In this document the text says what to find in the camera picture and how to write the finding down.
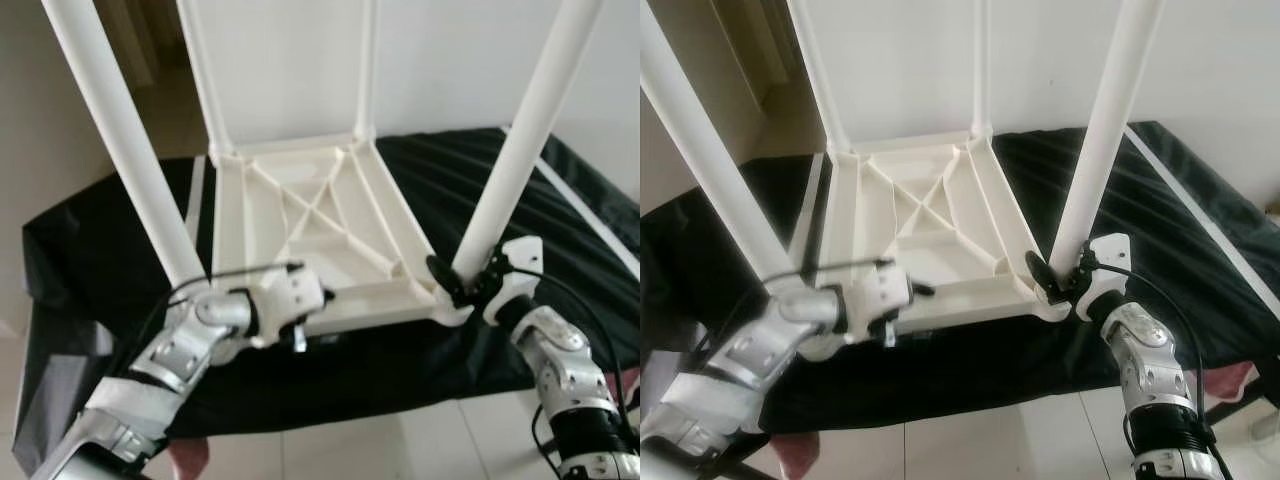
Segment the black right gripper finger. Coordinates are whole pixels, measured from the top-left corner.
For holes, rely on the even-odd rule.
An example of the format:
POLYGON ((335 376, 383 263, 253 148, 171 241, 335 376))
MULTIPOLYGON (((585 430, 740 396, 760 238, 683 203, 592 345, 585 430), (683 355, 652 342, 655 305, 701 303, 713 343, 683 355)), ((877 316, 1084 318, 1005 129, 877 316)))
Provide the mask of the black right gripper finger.
POLYGON ((449 296, 453 307, 468 306, 468 292, 451 262, 438 255, 429 255, 425 264, 438 285, 449 296))
POLYGON ((1064 302, 1066 296, 1053 269, 1033 250, 1024 253, 1028 271, 1034 283, 1044 292, 1047 302, 1064 302))

